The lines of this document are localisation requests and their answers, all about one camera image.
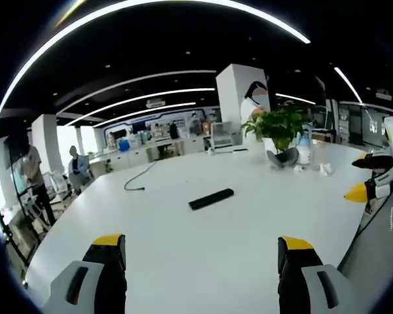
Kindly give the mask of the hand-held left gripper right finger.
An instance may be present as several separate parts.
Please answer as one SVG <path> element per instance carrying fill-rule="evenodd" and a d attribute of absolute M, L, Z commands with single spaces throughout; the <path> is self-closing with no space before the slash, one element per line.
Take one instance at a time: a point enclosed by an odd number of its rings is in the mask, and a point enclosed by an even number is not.
<path fill-rule="evenodd" d="M 278 278 L 281 313 L 358 312 L 351 282 L 303 239 L 278 238 Z"/>

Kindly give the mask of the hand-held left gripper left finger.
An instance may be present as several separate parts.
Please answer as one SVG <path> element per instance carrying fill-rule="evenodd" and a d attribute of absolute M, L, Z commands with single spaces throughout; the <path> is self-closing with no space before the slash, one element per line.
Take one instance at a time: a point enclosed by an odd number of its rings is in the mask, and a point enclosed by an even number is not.
<path fill-rule="evenodd" d="M 101 236 L 51 282 L 42 312 L 124 313 L 125 272 L 125 235 Z"/>

